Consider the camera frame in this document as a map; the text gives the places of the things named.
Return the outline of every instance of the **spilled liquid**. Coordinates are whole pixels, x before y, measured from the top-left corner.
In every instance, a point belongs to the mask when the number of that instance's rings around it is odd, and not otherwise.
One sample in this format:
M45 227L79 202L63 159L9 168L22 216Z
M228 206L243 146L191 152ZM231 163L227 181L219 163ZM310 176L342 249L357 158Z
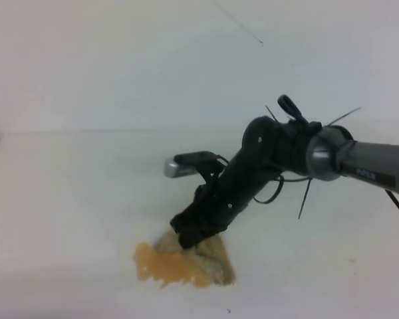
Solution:
M186 260L181 252L158 253L148 243L139 243L133 260L136 263L138 279L161 280L161 288L172 282L190 283L198 288L211 284L207 276Z

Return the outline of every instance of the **white tabletop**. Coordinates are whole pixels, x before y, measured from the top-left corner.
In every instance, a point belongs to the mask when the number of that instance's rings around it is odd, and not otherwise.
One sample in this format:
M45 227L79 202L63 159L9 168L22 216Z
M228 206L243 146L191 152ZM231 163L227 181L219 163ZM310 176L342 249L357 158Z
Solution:
M399 143L399 123L351 125L358 139ZM300 221L305 183L238 216L223 236L232 287L138 282L136 244L156 240L202 182L166 179L164 160L230 157L242 132L4 137L0 318L399 318L399 212L383 190L347 178L313 181Z

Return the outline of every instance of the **white backdrop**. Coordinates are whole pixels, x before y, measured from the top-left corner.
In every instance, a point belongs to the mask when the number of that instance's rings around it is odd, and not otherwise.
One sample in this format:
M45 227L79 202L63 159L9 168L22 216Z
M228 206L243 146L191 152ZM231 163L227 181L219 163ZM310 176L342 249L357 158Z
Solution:
M0 131L399 119L399 0L0 0Z

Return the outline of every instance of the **black robotic arm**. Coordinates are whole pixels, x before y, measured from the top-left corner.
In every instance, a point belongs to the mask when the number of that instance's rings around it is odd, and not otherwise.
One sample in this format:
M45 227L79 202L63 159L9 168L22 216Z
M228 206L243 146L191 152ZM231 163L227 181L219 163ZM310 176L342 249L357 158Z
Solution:
M287 96L278 104L293 119L284 124L268 116L254 119L227 165L211 152L180 154L166 161L168 177L200 173L205 180L192 204L170 222L184 249L225 231L267 183L278 181L277 192L265 203L272 202L284 184L284 171L309 182L342 175L360 179L385 189L399 208L391 193L399 193L399 146L358 142L342 126L308 122Z

